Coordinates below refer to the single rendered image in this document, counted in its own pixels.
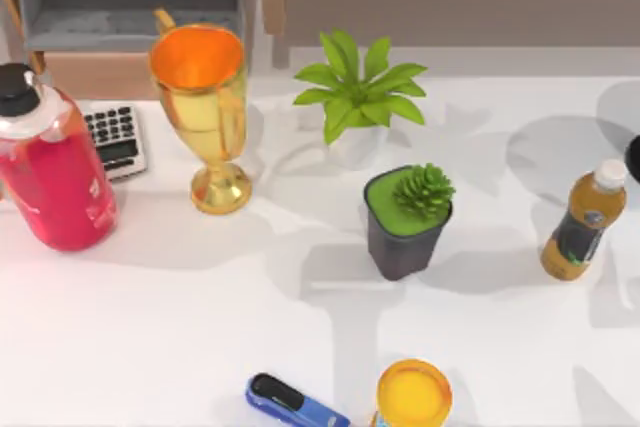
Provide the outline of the dark grey succulent plant pot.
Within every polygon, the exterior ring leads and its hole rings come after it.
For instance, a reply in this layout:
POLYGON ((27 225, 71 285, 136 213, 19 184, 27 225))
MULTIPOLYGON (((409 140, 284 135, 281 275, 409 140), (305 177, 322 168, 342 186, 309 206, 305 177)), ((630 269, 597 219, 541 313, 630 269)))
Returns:
POLYGON ((366 183, 367 248, 385 279, 398 281, 429 266, 455 192, 432 163, 391 169, 366 183))

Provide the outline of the green leafy plant white pot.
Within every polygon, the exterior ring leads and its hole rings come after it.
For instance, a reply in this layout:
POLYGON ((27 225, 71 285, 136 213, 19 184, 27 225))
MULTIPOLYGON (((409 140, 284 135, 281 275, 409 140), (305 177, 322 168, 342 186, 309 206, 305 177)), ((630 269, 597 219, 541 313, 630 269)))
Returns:
POLYGON ((416 105, 426 96, 414 78, 427 71, 421 64, 389 62, 391 39, 383 36, 359 53, 355 39, 335 29, 319 35, 325 60, 299 70, 294 78, 310 85, 293 101, 296 106, 320 104, 323 137, 328 146, 346 131, 391 126, 394 116, 417 125, 425 118, 416 105))

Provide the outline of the gold trophy cup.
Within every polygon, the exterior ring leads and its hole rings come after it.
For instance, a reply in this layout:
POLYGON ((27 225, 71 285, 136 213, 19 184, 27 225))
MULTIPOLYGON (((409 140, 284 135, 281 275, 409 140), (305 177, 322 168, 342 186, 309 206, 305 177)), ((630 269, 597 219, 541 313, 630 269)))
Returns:
POLYGON ((174 131, 204 163, 191 181, 191 200, 207 214, 243 207, 250 177, 233 160, 247 139, 245 48, 231 30, 213 23, 179 26, 154 10, 158 38, 149 50, 151 77, 174 131))

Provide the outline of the silver calculator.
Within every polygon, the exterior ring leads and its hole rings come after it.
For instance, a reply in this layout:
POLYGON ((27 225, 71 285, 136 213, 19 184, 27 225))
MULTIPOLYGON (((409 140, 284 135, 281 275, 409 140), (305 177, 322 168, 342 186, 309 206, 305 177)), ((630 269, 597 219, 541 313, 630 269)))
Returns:
POLYGON ((111 182, 147 170, 143 129, 134 103, 82 100, 79 107, 111 182))

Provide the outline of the blue and black stapler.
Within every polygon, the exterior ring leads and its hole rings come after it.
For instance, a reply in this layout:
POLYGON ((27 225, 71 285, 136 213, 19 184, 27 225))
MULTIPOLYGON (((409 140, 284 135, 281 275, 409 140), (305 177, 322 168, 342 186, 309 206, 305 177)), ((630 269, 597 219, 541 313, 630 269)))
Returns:
POLYGON ((289 427, 354 427, 343 414, 265 372, 248 381, 245 398, 255 409, 289 427))

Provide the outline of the wooden cupboard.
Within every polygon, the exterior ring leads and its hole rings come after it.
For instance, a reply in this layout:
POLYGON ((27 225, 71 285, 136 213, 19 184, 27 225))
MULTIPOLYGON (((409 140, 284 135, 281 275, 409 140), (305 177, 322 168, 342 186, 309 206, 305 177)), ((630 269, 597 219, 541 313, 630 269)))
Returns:
POLYGON ((640 76, 640 0, 257 0, 253 67, 290 72, 342 28, 435 76, 640 76))

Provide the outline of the yellow lidded can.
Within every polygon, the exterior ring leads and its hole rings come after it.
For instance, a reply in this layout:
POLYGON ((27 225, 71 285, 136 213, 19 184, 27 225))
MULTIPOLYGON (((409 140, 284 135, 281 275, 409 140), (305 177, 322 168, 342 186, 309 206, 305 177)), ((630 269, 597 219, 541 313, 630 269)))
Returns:
POLYGON ((447 377, 420 359, 394 362, 380 376, 369 427, 443 427, 453 406, 447 377))

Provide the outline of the pale wooden drawer front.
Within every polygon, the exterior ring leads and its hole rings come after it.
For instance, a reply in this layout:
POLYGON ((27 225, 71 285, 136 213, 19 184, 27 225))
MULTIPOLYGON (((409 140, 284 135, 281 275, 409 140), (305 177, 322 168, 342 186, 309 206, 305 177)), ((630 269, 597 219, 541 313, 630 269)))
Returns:
POLYGON ((155 100, 146 52, 29 51, 45 84, 75 100, 155 100))

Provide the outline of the red bottle with black cap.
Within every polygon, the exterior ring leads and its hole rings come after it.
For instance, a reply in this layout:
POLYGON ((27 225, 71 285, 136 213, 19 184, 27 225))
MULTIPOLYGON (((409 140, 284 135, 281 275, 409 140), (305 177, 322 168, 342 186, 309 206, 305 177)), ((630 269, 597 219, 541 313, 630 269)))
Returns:
POLYGON ((116 227, 115 194, 81 110, 23 63, 0 64, 0 182, 55 250, 88 249, 116 227))

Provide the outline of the amber bottle with white cap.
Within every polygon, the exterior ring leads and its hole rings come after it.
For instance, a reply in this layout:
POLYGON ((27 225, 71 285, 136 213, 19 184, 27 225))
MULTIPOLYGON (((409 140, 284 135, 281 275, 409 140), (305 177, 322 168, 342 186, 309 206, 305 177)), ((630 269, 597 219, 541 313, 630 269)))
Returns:
POLYGON ((541 253, 541 264, 549 275, 573 281, 585 273, 605 231, 626 206, 627 175, 623 161, 607 159, 574 183, 565 215, 541 253))

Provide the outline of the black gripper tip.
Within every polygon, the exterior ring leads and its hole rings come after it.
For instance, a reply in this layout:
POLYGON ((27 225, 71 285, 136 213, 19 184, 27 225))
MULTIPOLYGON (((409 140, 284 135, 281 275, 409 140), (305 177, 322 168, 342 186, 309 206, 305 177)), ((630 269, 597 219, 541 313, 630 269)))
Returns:
POLYGON ((627 146, 624 161, 630 175, 640 183, 640 135, 627 146))

